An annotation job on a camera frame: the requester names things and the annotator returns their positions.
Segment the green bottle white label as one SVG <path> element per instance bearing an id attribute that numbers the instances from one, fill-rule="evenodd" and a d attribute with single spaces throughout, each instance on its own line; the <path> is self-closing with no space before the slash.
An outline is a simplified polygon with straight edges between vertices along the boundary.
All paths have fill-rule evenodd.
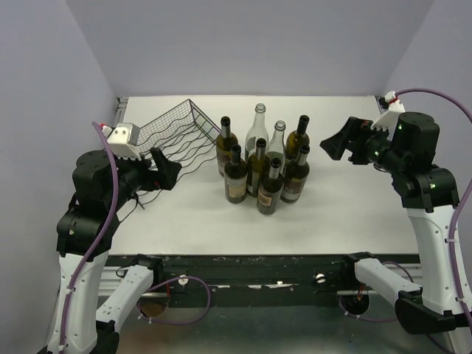
<path id="1" fill-rule="evenodd" d="M 247 163 L 241 157 L 239 144 L 230 149 L 231 157 L 224 166 L 224 186 L 227 201 L 232 204 L 241 203 L 246 197 L 248 176 Z"/>

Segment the green bottle brown label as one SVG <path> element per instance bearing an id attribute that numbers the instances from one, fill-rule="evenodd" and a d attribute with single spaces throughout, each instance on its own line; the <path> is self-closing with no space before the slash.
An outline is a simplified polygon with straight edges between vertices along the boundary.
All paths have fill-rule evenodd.
<path id="1" fill-rule="evenodd" d="M 262 177 L 259 183 L 257 209 L 261 214 L 272 215 L 277 209 L 284 187 L 281 167 L 281 160 L 279 158 L 273 158 L 270 162 L 268 172 Z"/>

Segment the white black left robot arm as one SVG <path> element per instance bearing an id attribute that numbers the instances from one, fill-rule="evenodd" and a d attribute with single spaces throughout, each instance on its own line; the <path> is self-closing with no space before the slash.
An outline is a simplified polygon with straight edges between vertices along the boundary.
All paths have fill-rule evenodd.
<path id="1" fill-rule="evenodd" d="M 137 255 L 122 284 L 98 303 L 100 280 L 117 213 L 141 190 L 171 190 L 182 166 L 158 148 L 150 159 L 116 159 L 104 150 L 84 153 L 72 174 L 75 192 L 57 225 L 60 293 L 51 339 L 43 353 L 115 353 L 119 332 L 144 291 L 158 290 L 164 280 L 162 260 Z"/>

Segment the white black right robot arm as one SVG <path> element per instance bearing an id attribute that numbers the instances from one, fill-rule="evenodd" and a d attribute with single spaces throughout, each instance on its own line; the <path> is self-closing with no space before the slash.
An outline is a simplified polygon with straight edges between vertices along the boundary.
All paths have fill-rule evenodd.
<path id="1" fill-rule="evenodd" d="M 355 165 L 374 164 L 392 177 L 412 223 L 421 262 L 422 282 L 402 278 L 368 252 L 348 254 L 339 271 L 349 289 L 367 285 L 395 309 L 401 327 L 412 335 L 445 333 L 467 327 L 471 317 L 471 290 L 460 258 L 451 255 L 458 245 L 451 225 L 459 209 L 453 174 L 433 163 L 440 127 L 418 112 L 398 116 L 392 135 L 369 120 L 350 117 L 341 130 L 321 141 L 335 161 L 351 152 Z"/>

